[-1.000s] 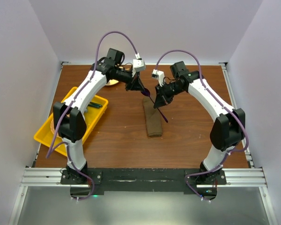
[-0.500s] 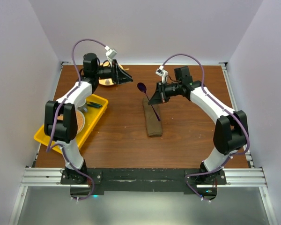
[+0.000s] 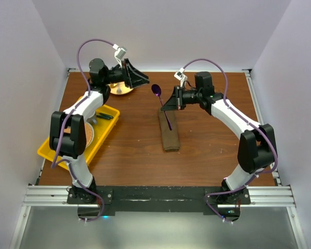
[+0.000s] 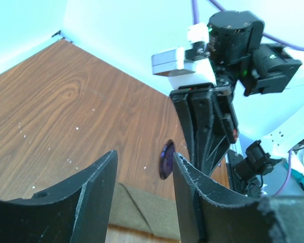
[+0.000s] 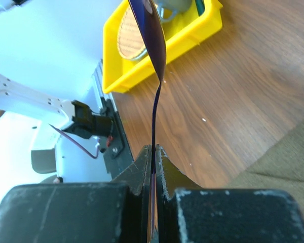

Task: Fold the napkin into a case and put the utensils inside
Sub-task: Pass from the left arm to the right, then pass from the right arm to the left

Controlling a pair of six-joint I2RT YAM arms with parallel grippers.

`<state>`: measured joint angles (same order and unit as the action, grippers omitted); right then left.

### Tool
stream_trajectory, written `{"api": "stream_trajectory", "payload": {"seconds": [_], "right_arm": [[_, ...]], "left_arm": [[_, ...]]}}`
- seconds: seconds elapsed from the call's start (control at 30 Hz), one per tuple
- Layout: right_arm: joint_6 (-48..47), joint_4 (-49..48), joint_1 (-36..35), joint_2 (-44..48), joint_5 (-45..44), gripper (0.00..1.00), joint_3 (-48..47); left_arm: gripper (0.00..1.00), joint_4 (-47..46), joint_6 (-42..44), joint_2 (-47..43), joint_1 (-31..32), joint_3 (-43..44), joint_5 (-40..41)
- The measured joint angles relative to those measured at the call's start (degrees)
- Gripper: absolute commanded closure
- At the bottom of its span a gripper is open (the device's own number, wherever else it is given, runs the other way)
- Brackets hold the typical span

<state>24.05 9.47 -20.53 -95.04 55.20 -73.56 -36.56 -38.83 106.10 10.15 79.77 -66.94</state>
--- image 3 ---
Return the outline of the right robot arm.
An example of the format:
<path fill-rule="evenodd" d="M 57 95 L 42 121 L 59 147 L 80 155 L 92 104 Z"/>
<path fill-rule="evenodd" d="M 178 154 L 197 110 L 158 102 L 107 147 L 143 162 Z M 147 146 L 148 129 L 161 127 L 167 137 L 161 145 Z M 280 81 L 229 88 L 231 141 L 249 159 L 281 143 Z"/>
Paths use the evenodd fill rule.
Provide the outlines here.
<path fill-rule="evenodd" d="M 221 92 L 216 92 L 209 72 L 195 74 L 195 86 L 186 89 L 188 78 L 183 70 L 175 73 L 180 81 L 168 101 L 162 106 L 165 112 L 183 110 L 188 104 L 198 104 L 209 115 L 225 124 L 239 139 L 237 161 L 234 171 L 221 183 L 220 192 L 206 195 L 218 202 L 233 203 L 265 168 L 278 164 L 274 129 L 269 124 L 260 124 L 243 114 Z"/>

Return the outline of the brown cloth napkin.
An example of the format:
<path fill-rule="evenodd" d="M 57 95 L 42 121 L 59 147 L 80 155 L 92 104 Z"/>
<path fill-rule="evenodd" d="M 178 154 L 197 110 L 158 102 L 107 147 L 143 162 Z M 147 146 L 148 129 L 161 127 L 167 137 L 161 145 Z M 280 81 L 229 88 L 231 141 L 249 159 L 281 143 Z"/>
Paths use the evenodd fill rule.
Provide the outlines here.
<path fill-rule="evenodd" d="M 168 111 L 166 114 L 172 126 L 171 130 L 169 129 L 165 113 L 161 110 L 158 111 L 163 150 L 165 152 L 178 152 L 180 149 L 180 141 L 175 112 Z"/>

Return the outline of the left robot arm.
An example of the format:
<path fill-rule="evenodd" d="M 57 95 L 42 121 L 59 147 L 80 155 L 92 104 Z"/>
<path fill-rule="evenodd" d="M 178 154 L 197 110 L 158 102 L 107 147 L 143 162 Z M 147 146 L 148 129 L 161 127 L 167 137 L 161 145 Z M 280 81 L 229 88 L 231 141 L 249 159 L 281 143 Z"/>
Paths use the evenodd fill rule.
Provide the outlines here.
<path fill-rule="evenodd" d="M 55 151 L 51 167 L 64 162 L 72 177 L 73 196 L 84 203 L 99 202 L 96 183 L 90 173 L 84 151 L 87 145 L 86 120 L 95 115 L 110 96 L 110 85 L 123 82 L 134 89 L 149 83 L 147 75 L 132 66 L 128 59 L 108 68 L 102 59 L 89 63 L 88 89 L 80 100 L 63 112 L 51 115 L 49 147 Z"/>

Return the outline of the iridescent blue spoon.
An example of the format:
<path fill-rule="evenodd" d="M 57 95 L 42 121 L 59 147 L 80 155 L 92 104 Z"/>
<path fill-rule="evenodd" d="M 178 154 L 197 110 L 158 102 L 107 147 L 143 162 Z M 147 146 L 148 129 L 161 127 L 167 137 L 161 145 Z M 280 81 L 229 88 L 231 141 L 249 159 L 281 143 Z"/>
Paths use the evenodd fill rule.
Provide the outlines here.
<path fill-rule="evenodd" d="M 155 96 L 157 96 L 157 97 L 159 98 L 159 101 L 160 101 L 160 103 L 161 103 L 161 106 L 163 106 L 163 101 L 162 101 L 162 99 L 161 99 L 162 90 L 161 90 L 160 86 L 157 85 L 157 84 L 153 84 L 153 85 L 151 86 L 151 91 L 153 92 L 153 94 L 154 94 Z M 164 113 L 164 115 L 165 115 L 165 118 L 166 118 L 166 121 L 167 121 L 167 124 L 168 124 L 168 128 L 169 128 L 170 131 L 172 131 L 172 125 L 171 125 L 171 123 L 170 123 L 170 121 L 169 121 L 169 118 L 168 118 L 168 116 L 167 116 L 166 111 L 163 111 L 163 113 Z"/>

